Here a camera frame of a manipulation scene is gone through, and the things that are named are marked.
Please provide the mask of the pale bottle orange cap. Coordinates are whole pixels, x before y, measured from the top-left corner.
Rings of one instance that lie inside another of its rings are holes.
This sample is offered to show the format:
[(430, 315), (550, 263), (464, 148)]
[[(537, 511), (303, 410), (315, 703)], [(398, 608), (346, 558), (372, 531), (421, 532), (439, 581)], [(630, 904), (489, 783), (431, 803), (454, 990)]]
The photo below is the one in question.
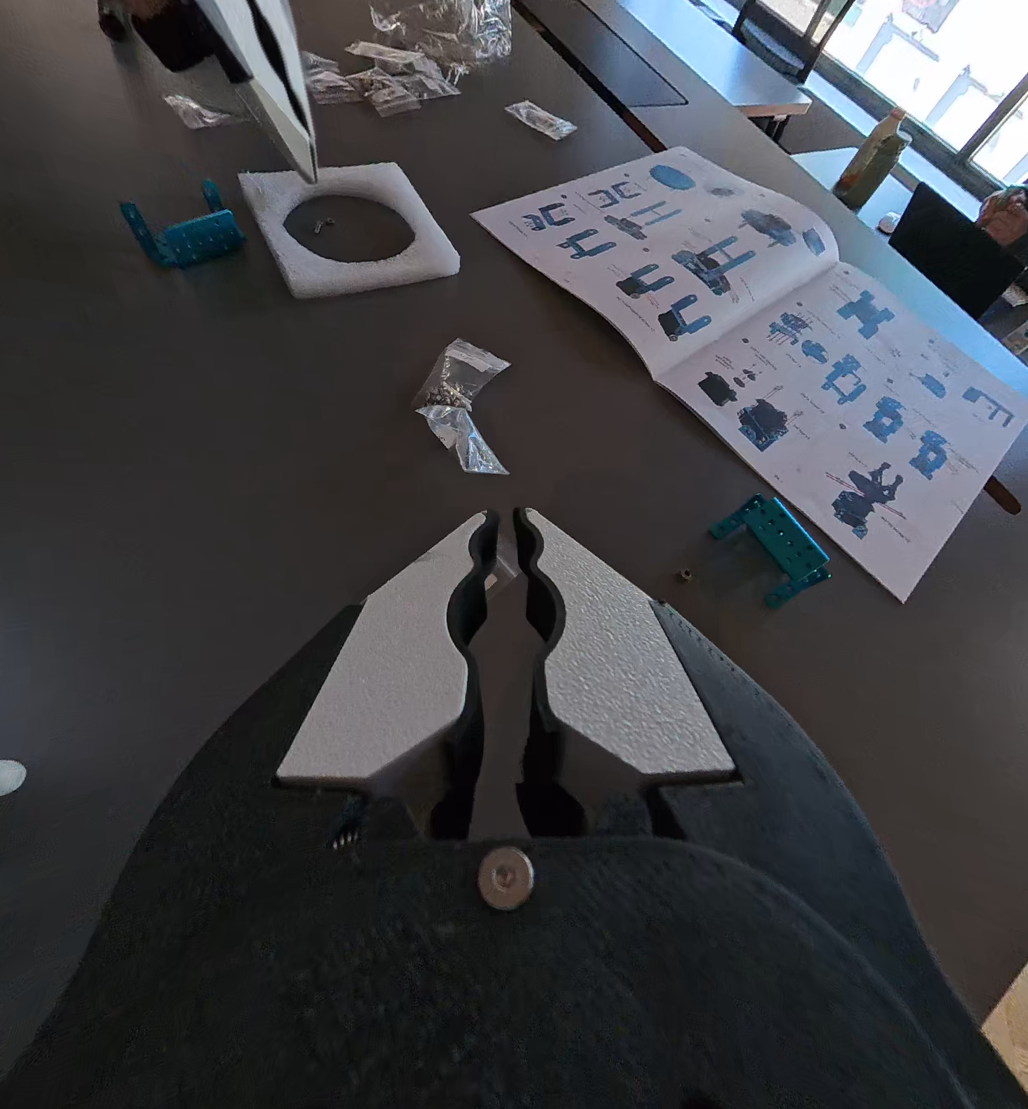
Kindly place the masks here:
[(841, 172), (831, 191), (851, 212), (859, 213), (899, 164), (902, 154), (910, 145), (910, 134), (903, 130), (907, 118), (905, 109), (894, 106)]

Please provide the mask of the black case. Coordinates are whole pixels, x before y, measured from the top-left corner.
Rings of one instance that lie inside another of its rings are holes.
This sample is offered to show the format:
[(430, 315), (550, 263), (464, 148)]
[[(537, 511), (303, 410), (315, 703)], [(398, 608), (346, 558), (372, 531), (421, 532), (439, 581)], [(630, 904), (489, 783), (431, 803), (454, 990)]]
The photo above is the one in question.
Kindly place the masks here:
[(192, 1), (125, 1), (133, 31), (174, 73), (186, 72), (216, 59), (233, 84), (250, 80), (250, 72), (218, 35), (199, 4)]

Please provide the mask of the white foam frame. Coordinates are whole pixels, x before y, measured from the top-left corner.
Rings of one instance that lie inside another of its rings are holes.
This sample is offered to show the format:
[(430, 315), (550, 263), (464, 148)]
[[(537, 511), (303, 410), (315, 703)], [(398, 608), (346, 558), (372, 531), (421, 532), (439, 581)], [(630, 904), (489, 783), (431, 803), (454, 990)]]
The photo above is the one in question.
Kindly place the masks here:
[[(398, 164), (320, 167), (309, 183), (296, 171), (241, 172), (244, 200), (272, 257), (298, 299), (344, 296), (451, 277), (461, 257)], [(288, 216), (318, 199), (352, 199), (390, 210), (410, 228), (403, 251), (379, 260), (333, 260), (314, 253), (285, 228)]]

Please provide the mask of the cluster of clear screw bags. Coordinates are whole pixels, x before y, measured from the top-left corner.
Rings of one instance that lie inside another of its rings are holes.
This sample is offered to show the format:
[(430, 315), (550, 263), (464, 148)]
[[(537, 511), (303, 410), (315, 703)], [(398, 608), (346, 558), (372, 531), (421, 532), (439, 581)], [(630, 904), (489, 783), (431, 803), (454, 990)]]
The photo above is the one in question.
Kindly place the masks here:
[[(417, 110), (423, 102), (459, 93), (432, 60), (415, 51), (398, 51), (362, 41), (354, 60), (368, 61), (364, 70), (346, 72), (334, 59), (302, 51), (305, 87), (312, 104), (339, 105), (366, 102), (381, 118)], [(248, 123), (258, 124), (250, 101), (223, 73), (216, 58), (200, 58), (189, 64), (175, 54), (171, 69), (150, 51), (154, 69), (150, 80), (174, 116), (190, 131)]]

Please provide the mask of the large office window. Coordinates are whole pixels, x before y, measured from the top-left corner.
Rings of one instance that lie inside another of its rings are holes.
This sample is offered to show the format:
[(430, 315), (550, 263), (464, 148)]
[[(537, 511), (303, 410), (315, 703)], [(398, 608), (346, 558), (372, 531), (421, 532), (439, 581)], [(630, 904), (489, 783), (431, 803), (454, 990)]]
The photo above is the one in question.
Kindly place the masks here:
[(858, 1), (802, 88), (861, 134), (902, 106), (914, 153), (966, 184), (1028, 179), (1028, 1)]

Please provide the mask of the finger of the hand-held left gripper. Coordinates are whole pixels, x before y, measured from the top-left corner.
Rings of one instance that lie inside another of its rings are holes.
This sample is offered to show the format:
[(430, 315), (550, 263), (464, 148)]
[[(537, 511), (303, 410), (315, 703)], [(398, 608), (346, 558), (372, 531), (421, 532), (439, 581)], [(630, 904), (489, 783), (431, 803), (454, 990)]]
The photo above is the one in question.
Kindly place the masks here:
[(262, 77), (266, 65), (257, 37), (257, 23), (259, 21), (257, 13), (258, 1), (195, 2), (213, 28), (216, 29), (218, 35), (222, 35), (227, 45), (230, 45), (233, 54), (240, 59), (250, 72), (250, 80), (247, 82), (232, 84), (240, 93), (245, 106), (250, 109), (252, 116), (257, 120), (259, 128), (268, 133), (269, 138), (276, 143), (269, 130), (269, 119), (266, 118), (261, 102), (262, 87), (259, 77)]
[(257, 37), (265, 59), (261, 102), (279, 150), (301, 179), (314, 183), (318, 173), (315, 125), (311, 112), (298, 35), (285, 1), (258, 1)]

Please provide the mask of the black mesh chair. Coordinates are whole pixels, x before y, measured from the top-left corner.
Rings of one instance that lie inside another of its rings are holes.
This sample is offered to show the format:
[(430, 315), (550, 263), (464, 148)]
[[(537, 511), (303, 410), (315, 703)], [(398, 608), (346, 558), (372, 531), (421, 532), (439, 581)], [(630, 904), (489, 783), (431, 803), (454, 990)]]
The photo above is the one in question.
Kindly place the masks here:
[(771, 69), (801, 87), (807, 82), (855, 1), (807, 2), (807, 23), (802, 29), (778, 14), (775, 2), (743, 1), (731, 35)]

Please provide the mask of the blue metal U bracket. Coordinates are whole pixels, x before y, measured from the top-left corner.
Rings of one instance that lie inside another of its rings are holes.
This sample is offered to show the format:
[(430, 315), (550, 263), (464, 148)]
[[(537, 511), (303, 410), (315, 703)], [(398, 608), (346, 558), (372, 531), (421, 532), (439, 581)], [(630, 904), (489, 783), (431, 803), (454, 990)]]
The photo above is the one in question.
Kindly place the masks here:
[(831, 580), (829, 556), (790, 512), (778, 497), (755, 494), (736, 511), (715, 521), (709, 535), (717, 540), (745, 530), (784, 574), (784, 581), (764, 597), (775, 610), (815, 586)]
[(133, 202), (122, 202), (120, 212), (144, 255), (164, 269), (189, 269), (243, 248), (246, 236), (212, 180), (201, 185), (207, 212), (156, 232)]

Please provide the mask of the small clear hardware bag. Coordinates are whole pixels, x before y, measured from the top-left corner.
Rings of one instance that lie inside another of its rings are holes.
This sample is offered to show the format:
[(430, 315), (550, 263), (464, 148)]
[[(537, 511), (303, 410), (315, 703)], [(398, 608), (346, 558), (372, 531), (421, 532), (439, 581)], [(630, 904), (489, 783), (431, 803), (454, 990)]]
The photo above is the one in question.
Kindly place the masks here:
[(576, 134), (578, 130), (576, 123), (564, 118), (558, 118), (529, 100), (508, 104), (505, 106), (505, 112), (530, 130), (543, 134), (552, 141), (562, 141)]

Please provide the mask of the crumpled clear plastic wrap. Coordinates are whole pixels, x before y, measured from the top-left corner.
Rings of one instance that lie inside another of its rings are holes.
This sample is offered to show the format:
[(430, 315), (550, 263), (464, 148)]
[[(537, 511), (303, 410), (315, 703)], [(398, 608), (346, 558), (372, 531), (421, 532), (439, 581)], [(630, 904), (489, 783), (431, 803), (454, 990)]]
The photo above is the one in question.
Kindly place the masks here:
[(370, 1), (374, 29), (391, 42), (442, 63), (477, 68), (513, 48), (509, 1)]

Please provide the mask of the black laptop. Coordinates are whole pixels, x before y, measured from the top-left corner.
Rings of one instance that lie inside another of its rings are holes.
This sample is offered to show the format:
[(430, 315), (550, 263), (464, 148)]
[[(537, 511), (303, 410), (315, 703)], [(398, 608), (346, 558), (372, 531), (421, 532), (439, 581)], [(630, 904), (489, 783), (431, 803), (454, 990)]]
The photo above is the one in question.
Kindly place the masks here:
[(973, 319), (1022, 274), (1019, 257), (919, 183), (890, 233), (890, 247)]

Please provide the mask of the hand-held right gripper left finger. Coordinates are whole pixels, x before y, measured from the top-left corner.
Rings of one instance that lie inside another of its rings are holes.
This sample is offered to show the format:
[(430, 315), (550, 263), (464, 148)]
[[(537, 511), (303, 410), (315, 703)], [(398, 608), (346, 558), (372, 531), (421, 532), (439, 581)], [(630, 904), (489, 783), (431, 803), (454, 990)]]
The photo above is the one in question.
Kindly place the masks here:
[(499, 517), (470, 516), (368, 596), (276, 770), (286, 787), (470, 816), (484, 753), (478, 667)]

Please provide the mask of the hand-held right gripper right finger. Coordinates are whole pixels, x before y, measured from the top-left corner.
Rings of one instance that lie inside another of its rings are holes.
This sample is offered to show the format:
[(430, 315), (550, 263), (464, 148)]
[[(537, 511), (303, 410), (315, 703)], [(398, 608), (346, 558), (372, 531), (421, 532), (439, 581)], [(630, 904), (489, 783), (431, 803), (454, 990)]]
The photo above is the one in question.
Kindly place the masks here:
[(619, 795), (737, 779), (655, 599), (536, 509), (516, 509), (515, 535), (541, 641), (522, 817), (592, 821)]

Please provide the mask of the white assembly instruction booklet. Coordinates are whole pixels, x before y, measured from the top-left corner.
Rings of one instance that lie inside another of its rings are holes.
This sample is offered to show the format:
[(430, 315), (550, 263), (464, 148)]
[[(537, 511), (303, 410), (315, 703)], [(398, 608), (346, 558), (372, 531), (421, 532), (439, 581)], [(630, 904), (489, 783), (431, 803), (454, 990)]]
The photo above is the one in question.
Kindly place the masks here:
[(474, 212), (897, 601), (1028, 399), (839, 258), (825, 221), (684, 146)]

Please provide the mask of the white label zip bag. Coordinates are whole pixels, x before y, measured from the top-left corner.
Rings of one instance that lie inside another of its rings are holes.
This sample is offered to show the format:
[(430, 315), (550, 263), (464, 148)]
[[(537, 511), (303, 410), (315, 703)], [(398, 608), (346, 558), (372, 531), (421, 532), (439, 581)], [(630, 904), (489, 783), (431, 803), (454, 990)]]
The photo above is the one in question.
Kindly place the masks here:
[(413, 409), (449, 407), (470, 411), (484, 387), (510, 366), (469, 340), (456, 338), (436, 358), (413, 399)]

